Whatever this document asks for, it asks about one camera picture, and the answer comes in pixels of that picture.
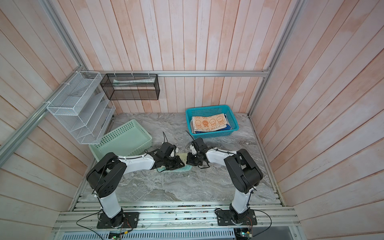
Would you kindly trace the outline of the blue towel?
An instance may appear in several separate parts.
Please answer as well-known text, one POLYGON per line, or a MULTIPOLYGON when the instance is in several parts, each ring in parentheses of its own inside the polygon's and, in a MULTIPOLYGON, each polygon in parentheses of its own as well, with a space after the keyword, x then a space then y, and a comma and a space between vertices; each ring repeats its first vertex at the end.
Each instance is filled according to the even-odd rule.
POLYGON ((226 131, 226 130, 231 130, 231 126, 230 125, 226 125, 225 128, 221 128, 221 129, 216 129, 216 130, 209 130, 209 131, 194 131, 194 134, 201 134, 201 133, 210 133, 210 132, 217 132, 217 131, 226 131))

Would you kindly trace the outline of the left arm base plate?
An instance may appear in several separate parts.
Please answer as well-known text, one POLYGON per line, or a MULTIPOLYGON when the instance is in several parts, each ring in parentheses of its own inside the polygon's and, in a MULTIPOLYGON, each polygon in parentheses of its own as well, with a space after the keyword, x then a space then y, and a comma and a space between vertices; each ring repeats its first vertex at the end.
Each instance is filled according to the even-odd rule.
POLYGON ((110 219, 102 212, 99 216, 97 229, 117 229, 121 227, 134 229, 138 225, 139 216, 139 212, 120 212, 110 219))

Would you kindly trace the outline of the teal yellow-trimmed towel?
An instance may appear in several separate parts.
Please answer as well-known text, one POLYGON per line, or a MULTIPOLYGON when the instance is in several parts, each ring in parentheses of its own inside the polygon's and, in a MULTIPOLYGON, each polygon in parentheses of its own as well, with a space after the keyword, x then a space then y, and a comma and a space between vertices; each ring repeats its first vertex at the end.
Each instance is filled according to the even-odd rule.
POLYGON ((181 161, 185 164, 183 167, 175 169, 175 170, 166 170, 165 167, 160 167, 160 168, 157 168, 157 171, 159 173, 164 172, 164 171, 165 172, 187 172, 187 171, 192 169, 191 165, 187 165, 187 156, 188 156, 187 153, 176 153, 176 155, 179 156, 181 161))

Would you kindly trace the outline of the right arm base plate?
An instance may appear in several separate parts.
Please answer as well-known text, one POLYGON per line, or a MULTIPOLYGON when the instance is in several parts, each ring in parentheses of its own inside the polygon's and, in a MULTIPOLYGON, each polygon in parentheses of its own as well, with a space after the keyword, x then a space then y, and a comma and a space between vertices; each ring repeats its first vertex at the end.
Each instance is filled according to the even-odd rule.
POLYGON ((236 226, 236 225, 257 225, 255 211, 248 209, 242 214, 238 214, 235 210, 215 209, 219 226, 236 226))

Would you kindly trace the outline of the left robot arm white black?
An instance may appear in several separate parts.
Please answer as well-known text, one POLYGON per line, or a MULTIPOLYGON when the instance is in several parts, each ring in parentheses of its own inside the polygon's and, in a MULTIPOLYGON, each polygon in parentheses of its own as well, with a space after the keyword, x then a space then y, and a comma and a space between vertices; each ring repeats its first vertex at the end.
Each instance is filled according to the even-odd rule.
POLYGON ((125 174, 142 170, 174 171, 181 169, 185 163, 177 155, 177 147, 170 143, 163 143, 160 148, 145 152, 139 156, 118 156, 113 152, 107 153, 87 173, 86 179, 96 192, 102 206, 102 211, 109 220, 122 221, 122 210, 116 188, 125 174))

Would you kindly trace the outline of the orange patterned towel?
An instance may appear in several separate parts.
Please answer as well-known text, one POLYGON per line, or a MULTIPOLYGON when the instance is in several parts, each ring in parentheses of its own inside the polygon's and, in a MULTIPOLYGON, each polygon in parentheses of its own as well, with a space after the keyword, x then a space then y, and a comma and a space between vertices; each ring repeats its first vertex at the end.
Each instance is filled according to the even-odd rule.
POLYGON ((230 125, 225 114, 218 114, 210 117, 192 117, 191 128, 193 133, 215 132, 228 128, 230 125))

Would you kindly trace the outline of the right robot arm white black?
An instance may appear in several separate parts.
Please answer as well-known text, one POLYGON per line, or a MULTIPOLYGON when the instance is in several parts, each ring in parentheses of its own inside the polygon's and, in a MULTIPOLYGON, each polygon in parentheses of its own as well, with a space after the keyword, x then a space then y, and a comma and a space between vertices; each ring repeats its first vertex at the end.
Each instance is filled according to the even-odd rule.
POLYGON ((264 175, 249 152, 245 149, 234 152, 208 147, 202 138, 193 140, 190 149, 188 165, 199 168, 203 167, 203 163, 207 163, 208 168, 212 163, 225 166, 236 188, 229 209, 215 209, 218 225, 256 225, 255 211, 249 207, 249 201, 264 175))

